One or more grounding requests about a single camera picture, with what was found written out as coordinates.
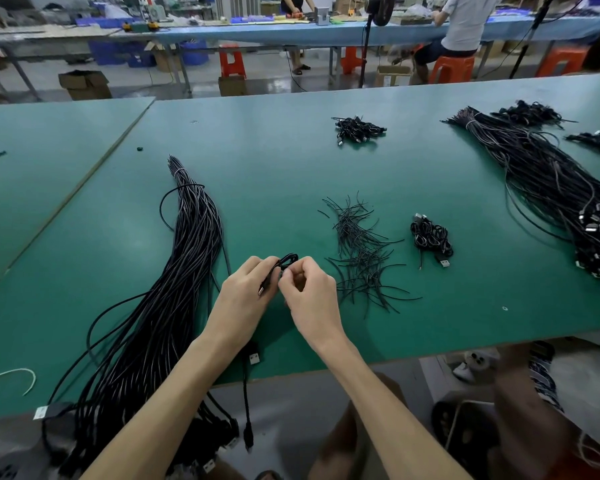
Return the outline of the person's left hand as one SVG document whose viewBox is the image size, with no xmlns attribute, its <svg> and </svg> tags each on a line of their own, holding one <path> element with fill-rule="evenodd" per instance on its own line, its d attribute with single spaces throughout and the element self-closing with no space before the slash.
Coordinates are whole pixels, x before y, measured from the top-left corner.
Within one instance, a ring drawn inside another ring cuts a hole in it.
<svg viewBox="0 0 600 480">
<path fill-rule="evenodd" d="M 267 307 L 260 293 L 270 277 L 279 277 L 279 258 L 249 257 L 221 286 L 221 291 L 202 332 L 223 350 L 236 355 L 252 338 Z"/>
</svg>

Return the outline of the person's right hand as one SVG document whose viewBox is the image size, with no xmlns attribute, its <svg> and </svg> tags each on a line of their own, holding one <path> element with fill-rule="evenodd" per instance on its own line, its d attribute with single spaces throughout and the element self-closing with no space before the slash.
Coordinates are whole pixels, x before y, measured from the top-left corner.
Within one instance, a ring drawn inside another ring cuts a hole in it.
<svg viewBox="0 0 600 480">
<path fill-rule="evenodd" d="M 297 330 L 321 358 L 344 346 L 347 341 L 340 316 L 335 279 L 312 257 L 290 265 L 281 278 L 295 278 L 301 298 L 290 310 Z"/>
</svg>

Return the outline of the person's right forearm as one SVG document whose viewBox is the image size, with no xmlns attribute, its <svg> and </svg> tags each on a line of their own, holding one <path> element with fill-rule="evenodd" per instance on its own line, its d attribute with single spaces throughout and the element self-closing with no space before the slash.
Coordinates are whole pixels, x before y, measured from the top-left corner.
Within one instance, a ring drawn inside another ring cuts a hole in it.
<svg viewBox="0 0 600 480">
<path fill-rule="evenodd" d="M 472 480 L 346 337 L 315 350 L 352 400 L 390 480 Z"/>
</svg>

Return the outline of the pile of black twist ties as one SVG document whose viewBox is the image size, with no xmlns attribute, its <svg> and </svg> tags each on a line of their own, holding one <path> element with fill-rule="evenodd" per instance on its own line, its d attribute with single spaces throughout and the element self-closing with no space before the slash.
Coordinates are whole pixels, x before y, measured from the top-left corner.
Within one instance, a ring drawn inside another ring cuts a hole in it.
<svg viewBox="0 0 600 480">
<path fill-rule="evenodd" d="M 337 256 L 326 261 L 336 271 L 340 305 L 350 302 L 365 320 L 373 308 L 400 314 L 398 305 L 422 300 L 422 296 L 383 281 L 387 271 L 406 266 L 391 261 L 394 245 L 403 239 L 391 240 L 376 230 L 379 219 L 372 219 L 376 210 L 368 201 L 359 193 L 342 203 L 330 197 L 322 201 L 335 218 Z"/>
</svg>

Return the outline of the person's left leg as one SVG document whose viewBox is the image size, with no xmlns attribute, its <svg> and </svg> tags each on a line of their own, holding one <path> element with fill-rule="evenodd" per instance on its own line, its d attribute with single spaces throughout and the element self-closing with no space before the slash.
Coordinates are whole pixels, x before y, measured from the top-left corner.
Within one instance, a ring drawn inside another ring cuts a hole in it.
<svg viewBox="0 0 600 480">
<path fill-rule="evenodd" d="M 343 416 L 322 444 L 307 480 L 417 480 L 392 477 L 372 443 L 360 416 L 349 402 Z"/>
</svg>

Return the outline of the person's leg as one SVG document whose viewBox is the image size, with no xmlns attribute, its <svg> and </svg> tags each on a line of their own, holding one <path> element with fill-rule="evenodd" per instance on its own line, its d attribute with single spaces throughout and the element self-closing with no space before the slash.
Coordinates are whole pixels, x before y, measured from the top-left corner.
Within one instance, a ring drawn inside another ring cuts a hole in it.
<svg viewBox="0 0 600 480">
<path fill-rule="evenodd" d="M 392 477 L 372 443 L 360 416 L 349 402 L 343 416 L 322 444 L 307 480 L 417 480 Z"/>
<path fill-rule="evenodd" d="M 488 451 L 489 480 L 588 480 L 573 447 L 577 428 L 536 393 L 531 343 L 498 348 L 494 384 L 499 446 Z"/>
</svg>

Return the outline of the white slipper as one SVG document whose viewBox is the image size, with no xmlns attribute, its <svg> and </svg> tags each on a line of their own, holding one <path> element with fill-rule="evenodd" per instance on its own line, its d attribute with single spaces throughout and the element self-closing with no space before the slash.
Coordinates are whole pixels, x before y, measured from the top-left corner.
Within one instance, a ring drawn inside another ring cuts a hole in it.
<svg viewBox="0 0 600 480">
<path fill-rule="evenodd" d="M 452 368 L 452 375 L 469 385 L 488 385 L 495 381 L 501 355 L 496 348 L 468 350 Z"/>
</svg>

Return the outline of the small cardboard box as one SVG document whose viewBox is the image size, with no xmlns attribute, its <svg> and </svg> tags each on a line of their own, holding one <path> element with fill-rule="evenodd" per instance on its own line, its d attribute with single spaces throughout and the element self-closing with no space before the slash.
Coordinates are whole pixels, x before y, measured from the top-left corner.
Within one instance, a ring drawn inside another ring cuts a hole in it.
<svg viewBox="0 0 600 480">
<path fill-rule="evenodd" d="M 395 87 L 399 85 L 399 79 L 409 80 L 413 69 L 409 65 L 378 65 L 374 79 L 375 88 Z"/>
<path fill-rule="evenodd" d="M 220 76 L 217 81 L 219 92 L 222 97 L 246 96 L 249 94 L 245 76 Z"/>
</svg>

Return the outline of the orange plastic stool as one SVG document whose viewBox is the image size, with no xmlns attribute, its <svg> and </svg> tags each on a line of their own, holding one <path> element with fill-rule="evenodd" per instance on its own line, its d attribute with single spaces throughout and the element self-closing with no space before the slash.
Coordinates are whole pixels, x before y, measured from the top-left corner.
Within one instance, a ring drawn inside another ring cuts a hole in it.
<svg viewBox="0 0 600 480">
<path fill-rule="evenodd" d="M 236 43 L 224 43 L 219 46 L 221 77 L 241 77 L 246 79 L 246 69 L 240 46 Z"/>
<path fill-rule="evenodd" d="M 544 56 L 535 77 L 555 77 L 580 72 L 589 47 L 572 46 L 552 48 Z"/>
<path fill-rule="evenodd" d="M 343 48 L 340 56 L 340 68 L 343 75 L 352 75 L 355 70 L 361 70 L 363 60 L 359 51 L 359 47 Z"/>
<path fill-rule="evenodd" d="M 472 79 L 475 57 L 440 56 L 429 75 L 430 84 L 462 83 Z"/>
</svg>

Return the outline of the blue plastic bucket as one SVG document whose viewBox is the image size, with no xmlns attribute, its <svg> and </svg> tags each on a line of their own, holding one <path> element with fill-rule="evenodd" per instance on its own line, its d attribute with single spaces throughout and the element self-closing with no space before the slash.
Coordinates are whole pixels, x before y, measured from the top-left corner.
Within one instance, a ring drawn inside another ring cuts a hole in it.
<svg viewBox="0 0 600 480">
<path fill-rule="evenodd" d="M 201 66 L 209 62 L 206 40 L 193 39 L 179 43 L 182 62 L 186 66 Z"/>
</svg>

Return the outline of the long blue work table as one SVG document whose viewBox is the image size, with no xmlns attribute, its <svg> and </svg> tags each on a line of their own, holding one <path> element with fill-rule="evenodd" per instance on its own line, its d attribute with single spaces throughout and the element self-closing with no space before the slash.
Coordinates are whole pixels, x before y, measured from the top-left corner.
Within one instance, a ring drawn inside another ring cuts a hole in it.
<svg viewBox="0 0 600 480">
<path fill-rule="evenodd" d="M 308 48 L 353 47 L 363 44 L 365 22 L 317 25 L 315 23 L 236 24 L 218 26 L 171 27 L 158 32 L 116 32 L 108 40 L 123 43 L 156 40 L 162 45 L 191 39 L 227 40 L 269 46 Z M 432 23 L 372 26 L 370 46 L 411 45 L 429 42 L 446 35 L 448 23 L 437 27 Z M 600 16 L 564 16 L 540 24 L 532 41 L 558 41 L 588 38 L 600 34 Z"/>
</svg>

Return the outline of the person's right leg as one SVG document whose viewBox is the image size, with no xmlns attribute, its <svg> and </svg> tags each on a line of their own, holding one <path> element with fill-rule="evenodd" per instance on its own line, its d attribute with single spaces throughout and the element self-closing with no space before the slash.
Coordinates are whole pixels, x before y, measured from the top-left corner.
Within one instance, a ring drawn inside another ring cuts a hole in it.
<svg viewBox="0 0 600 480">
<path fill-rule="evenodd" d="M 531 343 L 498 348 L 494 384 L 499 446 L 488 451 L 489 480 L 588 480 L 573 447 L 577 428 L 536 393 Z"/>
</svg>

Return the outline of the open cardboard box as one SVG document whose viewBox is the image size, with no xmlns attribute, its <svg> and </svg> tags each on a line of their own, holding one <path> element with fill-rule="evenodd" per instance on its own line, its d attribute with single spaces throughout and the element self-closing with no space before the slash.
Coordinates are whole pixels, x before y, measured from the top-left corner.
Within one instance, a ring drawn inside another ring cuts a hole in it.
<svg viewBox="0 0 600 480">
<path fill-rule="evenodd" d="M 112 99 L 109 81 L 101 71 L 74 70 L 58 74 L 58 80 L 72 101 Z"/>
</svg>

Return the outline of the black standing fan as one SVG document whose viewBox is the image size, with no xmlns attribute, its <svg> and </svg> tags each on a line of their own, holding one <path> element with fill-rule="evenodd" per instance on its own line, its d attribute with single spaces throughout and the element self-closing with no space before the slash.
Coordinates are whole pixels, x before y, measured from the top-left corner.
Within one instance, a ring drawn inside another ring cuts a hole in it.
<svg viewBox="0 0 600 480">
<path fill-rule="evenodd" d="M 365 11 L 367 21 L 363 29 L 363 44 L 361 48 L 361 68 L 358 88 L 362 88 L 365 83 L 365 71 L 367 65 L 367 52 L 370 38 L 370 29 L 373 24 L 378 27 L 389 23 L 395 6 L 395 0 L 366 0 Z"/>
</svg>

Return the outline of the black tripod stand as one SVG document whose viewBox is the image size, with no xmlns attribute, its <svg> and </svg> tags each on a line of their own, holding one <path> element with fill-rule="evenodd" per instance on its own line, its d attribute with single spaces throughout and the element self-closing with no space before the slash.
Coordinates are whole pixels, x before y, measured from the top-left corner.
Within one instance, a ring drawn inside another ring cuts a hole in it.
<svg viewBox="0 0 600 480">
<path fill-rule="evenodd" d="M 529 30 L 528 36 L 526 36 L 525 40 L 524 40 L 524 44 L 522 46 L 522 49 L 520 51 L 520 54 L 512 68 L 512 71 L 509 74 L 509 80 L 513 79 L 514 76 L 516 75 L 523 59 L 525 58 L 529 45 L 533 39 L 533 37 L 535 36 L 536 30 L 539 28 L 540 24 L 543 23 L 546 15 L 549 12 L 550 9 L 550 5 L 553 3 L 553 1 L 555 0 L 544 0 L 543 4 L 541 5 L 540 9 L 538 10 L 537 14 L 535 15 L 533 24 Z"/>
</svg>

